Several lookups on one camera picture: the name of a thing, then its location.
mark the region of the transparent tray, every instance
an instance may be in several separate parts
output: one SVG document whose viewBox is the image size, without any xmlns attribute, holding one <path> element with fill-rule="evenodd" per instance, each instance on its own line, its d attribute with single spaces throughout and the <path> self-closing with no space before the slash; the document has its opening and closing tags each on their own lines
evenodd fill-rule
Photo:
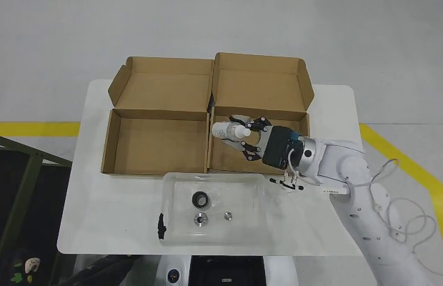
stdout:
<svg viewBox="0 0 443 286">
<path fill-rule="evenodd" d="M 267 243 L 264 177 L 260 174 L 168 173 L 163 179 L 161 213 L 166 226 L 163 245 L 258 245 Z M 204 209 L 192 203 L 195 192 L 206 192 Z M 196 225 L 203 212 L 207 224 Z M 227 220 L 225 213 L 231 212 Z"/>
</svg>

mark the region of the open cardboard box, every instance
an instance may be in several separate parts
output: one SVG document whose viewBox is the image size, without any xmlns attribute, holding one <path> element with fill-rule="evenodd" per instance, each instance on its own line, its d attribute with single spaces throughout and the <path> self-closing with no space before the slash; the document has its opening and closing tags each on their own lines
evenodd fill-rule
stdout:
<svg viewBox="0 0 443 286">
<path fill-rule="evenodd" d="M 314 91 L 304 60 L 278 56 L 218 53 L 212 82 L 211 124 L 228 121 L 233 114 L 256 119 L 266 117 L 273 125 L 290 127 L 310 135 L 307 108 Z M 256 132 L 246 139 L 256 143 Z M 244 155 L 209 135 L 208 166 L 215 171 L 283 174 L 261 160 L 249 162 Z"/>
<path fill-rule="evenodd" d="M 206 172 L 214 61 L 129 57 L 109 87 L 101 172 Z"/>
</svg>

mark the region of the cable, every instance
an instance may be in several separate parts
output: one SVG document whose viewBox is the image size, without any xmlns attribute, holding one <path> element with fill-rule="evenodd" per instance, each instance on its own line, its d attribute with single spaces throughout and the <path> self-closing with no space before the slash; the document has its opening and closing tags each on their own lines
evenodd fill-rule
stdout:
<svg viewBox="0 0 443 286">
<path fill-rule="evenodd" d="M 300 177 L 298 175 L 298 173 L 296 172 L 296 170 L 293 168 L 292 166 L 292 153 L 294 152 L 294 149 L 291 149 L 290 152 L 288 152 L 288 168 L 293 172 L 293 179 L 300 179 L 301 181 L 305 182 L 306 184 L 310 184 L 312 186 L 316 186 L 319 187 L 319 184 L 315 184 L 313 182 L 309 182 L 306 179 L 304 179 L 303 177 Z"/>
<path fill-rule="evenodd" d="M 396 167 L 395 167 L 392 171 L 390 171 L 390 172 L 388 172 L 386 175 L 384 175 L 383 177 L 380 177 L 379 179 L 377 179 L 377 177 L 380 176 L 380 174 L 384 172 L 384 170 L 385 170 L 385 168 L 387 167 L 387 165 L 388 165 L 389 163 L 391 163 L 391 162 L 397 162 Z M 406 243 L 406 242 L 407 242 L 407 239 L 408 239 L 408 237 L 409 237 L 410 235 L 416 235 L 416 234 L 419 234 L 420 232 L 422 232 L 422 231 L 424 230 L 424 228 L 425 228 L 426 225 L 427 225 L 427 221 L 428 221 L 428 220 L 433 221 L 433 223 L 434 223 L 434 227 L 433 227 L 433 230 L 432 230 L 431 234 L 428 235 L 427 237 L 425 237 L 423 240 L 420 240 L 419 242 L 417 242 L 416 244 L 414 244 L 414 245 L 412 246 L 412 253 L 416 256 L 418 263 L 419 263 L 424 269 L 428 270 L 430 273 L 432 273 L 432 274 L 434 274 L 434 275 L 438 275 L 438 276 L 443 277 L 443 274 L 442 274 L 442 273 L 438 273 L 438 272 L 436 272 L 436 271 L 434 271 L 434 270 L 429 269 L 427 266 L 425 266 L 424 263 L 418 258 L 417 253 L 415 252 L 417 246 L 419 246 L 420 244 L 425 243 L 426 241 L 430 240 L 430 239 L 434 236 L 434 234 L 436 233 L 436 231 L 437 231 L 437 223 L 436 223 L 436 220 L 435 220 L 433 217 L 427 215 L 427 214 L 425 213 L 425 211 L 423 210 L 423 208 L 422 208 L 419 204 L 417 204 L 416 202 L 414 202 L 414 201 L 411 200 L 411 199 L 407 199 L 407 198 L 404 198 L 404 197 L 399 197 L 399 198 L 396 198 L 396 199 L 392 199 L 392 200 L 389 202 L 389 204 L 388 204 L 388 206 L 387 206 L 387 210 L 386 210 L 386 212 L 385 212 L 385 216 L 386 216 L 386 217 L 388 218 L 388 220 L 389 220 L 389 218 L 390 218 L 390 208 L 391 208 L 392 204 L 393 204 L 394 202 L 398 202 L 398 201 L 401 201 L 401 200 L 406 201 L 406 202 L 410 202 L 410 203 L 414 204 L 416 207 L 418 207 L 418 208 L 420 209 L 420 211 L 421 211 L 422 214 L 421 214 L 421 215 L 418 215 L 418 216 L 416 216 L 416 217 L 414 217 L 414 218 L 412 218 L 412 219 L 410 219 L 410 220 L 406 223 L 406 227 L 405 227 L 404 231 L 401 231 L 401 230 L 395 229 L 395 228 L 389 223 L 389 221 L 386 222 L 385 219 L 384 219 L 384 218 L 382 217 L 382 215 L 380 214 L 380 212 L 381 212 L 381 210 L 382 210 L 382 207 L 381 207 L 379 204 L 377 204 L 376 201 L 375 201 L 374 195 L 373 195 L 373 193 L 372 193 L 372 185 L 373 185 L 375 182 L 380 182 L 380 181 L 382 181 L 383 179 L 386 179 L 387 177 L 391 176 L 391 175 L 397 170 L 398 165 L 399 165 L 399 160 L 398 160 L 398 159 L 390 159 L 390 160 L 388 160 L 387 162 L 385 162 L 385 163 L 382 165 L 382 167 L 380 168 L 380 170 L 379 170 L 379 171 L 378 171 L 378 172 L 377 172 L 377 173 L 371 178 L 371 180 L 370 180 L 369 182 L 362 183 L 362 184 L 352 184 L 350 181 L 348 181 L 348 180 L 346 180 L 346 179 L 345 179 L 345 182 L 347 183 L 347 185 L 349 185 L 350 188 L 352 188 L 352 187 L 363 187 L 363 186 L 368 186 L 368 190 L 369 190 L 369 193 L 370 193 L 370 196 L 371 196 L 371 199 L 372 199 L 372 208 L 373 208 L 373 210 L 377 213 L 377 215 L 379 216 L 379 218 L 383 221 L 384 225 L 385 225 L 386 227 L 388 227 L 389 230 L 393 230 L 393 231 L 396 233 L 395 235 L 397 235 L 397 233 L 401 233 L 401 234 L 404 235 L 404 240 L 398 240 L 398 238 L 397 238 L 395 235 L 393 235 L 393 232 L 389 232 L 389 233 L 390 233 L 390 237 L 393 238 L 394 240 L 396 240 L 396 241 L 399 242 L 399 243 Z M 409 232 L 409 226 L 410 226 L 410 224 L 411 224 L 413 221 L 415 221 L 415 220 L 417 220 L 417 219 L 419 219 L 419 218 L 423 218 L 423 225 L 422 225 L 418 230 L 416 230 L 416 231 L 414 231 L 414 232 Z"/>
</svg>

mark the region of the yellow floor line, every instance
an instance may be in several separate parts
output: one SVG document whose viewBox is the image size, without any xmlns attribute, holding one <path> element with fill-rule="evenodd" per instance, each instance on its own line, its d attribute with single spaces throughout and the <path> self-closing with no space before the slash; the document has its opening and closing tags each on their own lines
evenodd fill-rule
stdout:
<svg viewBox="0 0 443 286">
<path fill-rule="evenodd" d="M 80 122 L 0 122 L 0 136 L 72 137 Z"/>
<path fill-rule="evenodd" d="M 76 137 L 79 127 L 80 122 L 0 122 L 0 136 Z M 385 157 L 399 159 L 399 167 L 428 189 L 443 239 L 443 184 L 367 125 L 360 124 L 359 129 L 364 141 Z"/>
<path fill-rule="evenodd" d="M 406 172 L 410 177 L 414 178 L 423 187 L 428 189 L 436 213 L 436 221 L 439 225 L 443 240 L 443 184 L 367 125 L 360 124 L 359 130 L 364 141 L 373 146 L 373 148 L 383 154 L 386 158 L 399 159 L 399 168 Z"/>
</svg>

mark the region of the spray bottle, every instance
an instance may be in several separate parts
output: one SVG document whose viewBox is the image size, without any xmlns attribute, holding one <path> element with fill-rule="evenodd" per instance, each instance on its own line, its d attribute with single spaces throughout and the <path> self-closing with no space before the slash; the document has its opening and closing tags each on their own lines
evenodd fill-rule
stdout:
<svg viewBox="0 0 443 286">
<path fill-rule="evenodd" d="M 212 126 L 212 135 L 214 135 L 214 137 L 229 139 L 235 142 L 249 136 L 250 133 L 250 129 L 237 122 L 216 122 Z"/>
</svg>

